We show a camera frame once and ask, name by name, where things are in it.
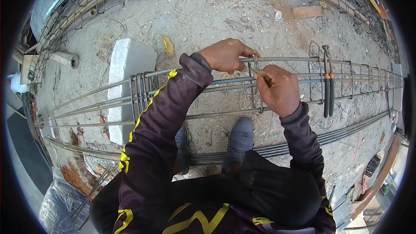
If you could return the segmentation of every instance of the black pants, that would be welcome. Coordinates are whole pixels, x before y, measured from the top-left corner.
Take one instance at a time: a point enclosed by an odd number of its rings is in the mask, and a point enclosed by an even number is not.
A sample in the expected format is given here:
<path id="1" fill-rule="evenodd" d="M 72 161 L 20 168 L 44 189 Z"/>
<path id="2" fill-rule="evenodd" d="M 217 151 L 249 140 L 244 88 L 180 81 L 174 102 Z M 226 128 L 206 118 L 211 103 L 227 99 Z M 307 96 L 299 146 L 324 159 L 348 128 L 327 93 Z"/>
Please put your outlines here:
<path id="1" fill-rule="evenodd" d="M 90 206 L 91 222 L 100 234 L 112 233 L 118 217 L 121 181 L 119 173 Z M 300 227 L 313 219 L 321 196 L 309 173 L 279 167 L 250 150 L 237 176 L 219 174 L 172 182 L 166 207 L 172 213 L 184 203 L 202 201 L 238 205 L 284 226 Z"/>

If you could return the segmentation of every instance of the shoe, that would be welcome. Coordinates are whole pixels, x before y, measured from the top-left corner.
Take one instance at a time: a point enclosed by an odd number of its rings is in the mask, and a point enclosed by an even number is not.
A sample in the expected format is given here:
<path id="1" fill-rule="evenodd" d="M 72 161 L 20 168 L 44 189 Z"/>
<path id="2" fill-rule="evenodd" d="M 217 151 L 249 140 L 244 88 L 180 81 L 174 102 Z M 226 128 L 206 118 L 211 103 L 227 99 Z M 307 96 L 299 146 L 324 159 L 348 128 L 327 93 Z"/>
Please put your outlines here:
<path id="1" fill-rule="evenodd" d="M 176 133 L 175 142 L 178 146 L 178 154 L 176 160 L 184 168 L 184 171 L 179 175 L 184 175 L 189 172 L 190 153 L 188 149 L 188 135 L 186 134 L 185 124 L 182 124 L 179 131 Z"/>
<path id="2" fill-rule="evenodd" d="M 248 150 L 253 149 L 253 145 L 253 121 L 249 117 L 241 117 L 231 130 L 221 173 L 226 173 L 232 163 L 241 163 L 242 157 Z"/>

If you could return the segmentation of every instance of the plastic bag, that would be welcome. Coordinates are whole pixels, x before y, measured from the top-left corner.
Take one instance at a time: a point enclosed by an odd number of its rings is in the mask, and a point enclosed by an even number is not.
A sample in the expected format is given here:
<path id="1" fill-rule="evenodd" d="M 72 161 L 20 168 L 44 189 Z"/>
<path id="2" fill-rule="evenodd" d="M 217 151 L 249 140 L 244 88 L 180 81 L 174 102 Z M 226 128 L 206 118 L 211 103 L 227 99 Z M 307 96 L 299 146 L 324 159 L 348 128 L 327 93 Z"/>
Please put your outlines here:
<path id="1" fill-rule="evenodd" d="M 28 92 L 28 85 L 24 84 L 24 85 L 20 85 L 20 71 L 16 72 L 13 77 L 12 77 L 12 82 L 10 83 L 10 89 L 16 93 L 26 93 Z"/>
<path id="2" fill-rule="evenodd" d="M 78 234 L 79 227 L 89 214 L 91 201 L 88 201 L 82 209 L 74 227 L 71 226 L 74 219 L 71 216 L 85 198 L 86 196 L 82 192 L 65 181 L 61 170 L 54 167 L 53 181 L 46 191 L 40 207 L 39 222 L 49 234 Z"/>

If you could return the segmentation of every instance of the dirt ground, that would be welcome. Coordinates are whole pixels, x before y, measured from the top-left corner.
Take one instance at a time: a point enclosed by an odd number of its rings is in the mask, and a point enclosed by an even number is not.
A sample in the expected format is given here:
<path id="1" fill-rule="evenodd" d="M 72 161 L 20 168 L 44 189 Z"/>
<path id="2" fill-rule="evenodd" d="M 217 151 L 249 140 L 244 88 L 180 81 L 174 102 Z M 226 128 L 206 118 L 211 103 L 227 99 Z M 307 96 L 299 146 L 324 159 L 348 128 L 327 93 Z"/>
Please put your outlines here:
<path id="1" fill-rule="evenodd" d="M 154 48 L 158 53 L 157 70 L 179 67 L 179 56 L 191 54 L 210 44 L 229 37 L 240 39 L 255 48 L 263 57 L 308 57 L 309 43 L 314 40 L 319 45 L 328 44 L 335 60 L 351 60 L 355 63 L 378 66 L 391 70 L 393 57 L 386 55 L 370 35 L 358 29 L 350 17 L 336 9 L 324 9 L 324 16 L 294 19 L 291 8 L 317 6 L 316 0 L 127 0 L 104 14 L 99 15 L 83 29 L 69 38 L 66 51 L 77 54 L 80 64 L 76 70 L 47 62 L 46 78 L 38 88 L 38 109 L 47 106 L 48 110 L 74 99 L 82 94 L 103 87 L 108 81 L 109 60 L 112 47 L 117 39 L 132 38 Z M 276 11 L 282 12 L 282 19 L 274 21 Z M 165 53 L 162 36 L 168 36 L 174 44 L 175 57 Z M 306 62 L 275 62 L 275 64 L 293 73 L 308 71 Z M 318 72 L 318 65 L 311 65 L 312 72 Z M 340 65 L 335 65 L 340 72 Z M 234 75 L 213 71 L 214 79 L 238 78 L 247 73 Z M 377 83 L 358 83 L 352 85 L 354 93 L 360 88 L 377 90 Z M 312 85 L 313 100 L 320 99 L 319 84 Z M 344 84 L 343 94 L 351 92 L 351 84 Z M 302 100 L 309 100 L 309 86 L 301 85 Z M 341 96 L 341 86 L 337 85 L 336 96 Z M 107 91 L 72 103 L 55 112 L 62 114 L 80 107 L 107 100 Z M 250 90 L 203 93 L 190 107 L 189 114 L 207 112 L 235 111 L 252 108 Z M 258 91 L 255 90 L 255 106 L 260 105 Z M 356 124 L 387 110 L 384 93 L 356 97 L 335 102 L 334 116 L 324 119 L 323 106 L 311 104 L 309 109 L 310 126 L 317 134 Z M 58 119 L 59 125 L 99 123 L 100 115 L 105 118 L 107 110 L 90 112 L 78 116 Z M 284 143 L 283 129 L 279 118 L 271 111 L 263 114 L 246 114 L 254 122 L 255 148 L 276 143 Z M 186 121 L 189 132 L 189 145 L 192 153 L 222 152 L 227 148 L 228 133 L 240 115 L 196 119 Z M 77 135 L 77 145 L 112 152 L 120 152 L 120 146 L 110 143 L 104 127 L 83 127 L 58 129 L 59 138 L 72 143 L 71 133 Z M 382 133 L 386 137 L 382 144 Z M 384 117 L 348 138 L 341 139 L 323 147 L 325 159 L 324 178 L 327 191 L 337 185 L 334 200 L 344 194 L 355 180 L 362 175 L 364 167 L 375 153 L 384 148 L 392 135 L 391 123 Z M 354 154 L 358 139 L 360 146 L 356 160 Z M 51 158 L 57 166 L 76 164 L 75 156 L 49 142 L 45 143 Z M 289 166 L 290 156 L 269 159 L 275 164 Z M 88 168 L 96 176 L 113 162 L 85 157 L 85 160 L 100 167 Z M 193 167 L 185 178 L 199 177 L 218 173 L 220 166 Z M 80 178 L 90 185 L 91 182 L 80 173 Z"/>

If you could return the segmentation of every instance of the sleeve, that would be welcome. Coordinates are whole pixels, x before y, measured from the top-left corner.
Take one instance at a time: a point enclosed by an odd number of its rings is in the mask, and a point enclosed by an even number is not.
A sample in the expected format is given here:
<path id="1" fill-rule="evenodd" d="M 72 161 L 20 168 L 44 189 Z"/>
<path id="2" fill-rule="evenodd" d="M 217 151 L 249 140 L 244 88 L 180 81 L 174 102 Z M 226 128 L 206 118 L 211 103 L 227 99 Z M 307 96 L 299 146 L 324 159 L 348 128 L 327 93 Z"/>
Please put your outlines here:
<path id="1" fill-rule="evenodd" d="M 167 85 L 140 114 L 123 148 L 116 234 L 161 232 L 169 219 L 165 204 L 178 151 L 175 135 L 192 102 L 213 80 L 206 60 L 182 54 L 179 63 L 182 69 L 169 73 Z"/>
<path id="2" fill-rule="evenodd" d="M 321 194 L 321 206 L 315 216 L 314 227 L 317 233 L 335 233 L 332 208 L 327 199 L 325 180 L 322 178 L 324 157 L 317 135 L 309 127 L 309 106 L 300 102 L 297 110 L 290 116 L 280 118 L 284 137 L 292 156 L 290 167 L 309 172 L 315 179 Z"/>

